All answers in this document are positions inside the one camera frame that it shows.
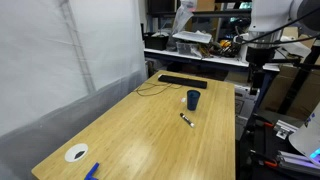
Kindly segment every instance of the blue object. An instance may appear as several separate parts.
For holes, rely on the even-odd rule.
[[[94,172],[96,172],[96,170],[99,167],[99,163],[96,163],[91,170],[88,172],[88,174],[86,175],[86,177],[84,178],[84,180],[98,180],[97,178],[93,177]]]
[[[312,153],[312,154],[310,155],[310,158],[311,158],[311,159],[314,159],[315,157],[317,157],[317,155],[318,155],[318,154],[316,154],[316,153]]]
[[[187,108],[190,111],[197,109],[198,101],[200,98],[200,92],[196,90],[189,90],[187,92]]]

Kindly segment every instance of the white box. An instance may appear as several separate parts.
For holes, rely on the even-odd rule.
[[[242,133],[248,123],[248,118],[244,118],[241,116],[236,116],[236,140],[240,140]]]
[[[252,114],[260,92],[258,91],[257,95],[250,95],[249,86],[234,85],[234,87],[236,115],[248,119]]]

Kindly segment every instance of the wooden table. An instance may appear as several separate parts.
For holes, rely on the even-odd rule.
[[[157,80],[159,74],[205,80],[208,88],[168,87]],[[181,101],[190,89],[201,92],[194,112]],[[131,92],[61,146],[32,169],[33,175],[45,180],[84,179],[99,162],[94,174],[98,179],[235,179],[232,84],[159,71],[139,93]],[[179,116],[181,112],[195,128]],[[89,146],[87,154],[79,161],[66,162],[65,153],[78,143]]]

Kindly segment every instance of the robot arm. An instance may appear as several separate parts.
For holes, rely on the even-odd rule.
[[[246,61],[249,62],[249,79],[252,83],[251,93],[261,88],[264,79],[263,66],[275,55],[282,29],[273,32],[290,21],[319,9],[319,0],[252,0],[251,24],[249,27],[250,41]],[[320,11],[303,18],[300,23],[313,31],[320,31],[320,23],[316,20]]]

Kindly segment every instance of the wire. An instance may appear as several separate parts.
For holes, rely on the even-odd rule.
[[[140,89],[141,86],[139,86],[134,92],[136,92],[137,94],[139,94],[139,96],[155,96],[155,95],[158,95],[162,92],[164,92],[165,90],[167,90],[168,88],[172,88],[172,89],[179,89],[182,87],[182,85],[180,85],[179,87],[172,87],[173,84],[153,84],[153,83],[148,83],[148,82],[145,82],[145,84],[151,84],[153,85],[152,87],[149,87],[149,88],[145,88],[145,89]],[[140,92],[141,91],[145,91],[145,90],[149,90],[149,89],[152,89],[154,87],[157,87],[157,86],[165,86],[166,88],[162,89],[161,91],[157,92],[157,93],[154,93],[154,94],[141,94]]]
[[[280,53],[284,58],[288,59],[286,55],[284,55],[281,51],[279,51],[279,49],[276,49],[276,51],[278,51],[278,53]]]
[[[265,42],[251,42],[248,41],[248,40],[245,40],[243,39],[242,37],[240,37],[240,33],[239,33],[239,30],[238,30],[238,26],[235,27],[236,29],[236,33],[237,35],[239,36],[239,38],[244,41],[244,43],[241,43],[240,45],[244,45],[244,44],[249,44],[249,43],[252,43],[252,44],[274,44],[274,45],[277,45],[277,44],[289,44],[289,43],[295,43],[295,42],[302,42],[302,41],[308,41],[308,40],[311,40],[311,39],[314,39],[314,38],[318,38],[320,37],[320,34],[317,34],[315,36],[311,36],[311,37],[308,37],[308,38],[304,38],[304,39],[297,39],[297,40],[293,40],[293,41],[275,41],[275,42],[270,42],[270,43],[265,43]]]
[[[243,39],[243,38],[241,38],[241,39],[246,42],[246,43],[244,43],[244,44],[256,43],[256,42],[254,42],[254,41],[259,40],[259,39],[261,39],[261,38],[263,38],[263,37],[265,37],[265,36],[268,36],[268,35],[270,35],[270,34],[272,34],[272,33],[275,33],[275,32],[277,32],[277,31],[280,31],[280,30],[284,29],[285,27],[288,27],[288,26],[290,26],[290,25],[292,25],[292,24],[294,24],[294,23],[296,23],[296,22],[298,22],[298,21],[300,21],[300,20],[302,20],[302,19],[310,16],[311,14],[313,14],[313,13],[319,11],[319,10],[320,10],[320,7],[317,7],[317,8],[314,9],[313,11],[310,11],[309,13],[301,16],[300,18],[298,18],[298,19],[296,19],[296,20],[293,20],[293,21],[291,21],[291,22],[289,22],[289,23],[287,23],[287,24],[285,24],[285,25],[283,25],[283,26],[280,26],[280,27],[274,29],[273,31],[267,32],[267,33],[265,33],[265,34],[263,34],[263,35],[261,35],[261,36],[259,36],[259,37],[256,37],[256,38],[254,38],[254,39],[251,39],[251,40],[249,40],[249,41],[248,41],[248,40],[245,40],[245,39]]]
[[[294,63],[293,63],[293,62],[290,62],[290,59],[288,59],[288,57],[285,56],[281,51],[279,51],[278,49],[276,49],[276,51],[278,51],[284,58],[286,58],[286,59],[289,61],[288,63],[291,63],[292,65],[294,65]],[[310,74],[313,74],[313,75],[315,75],[315,76],[320,76],[319,74],[314,73],[314,70],[305,70],[305,69],[300,68],[300,67],[298,67],[298,69],[301,70],[301,71],[304,71],[304,72],[308,72],[308,73],[310,73]]]

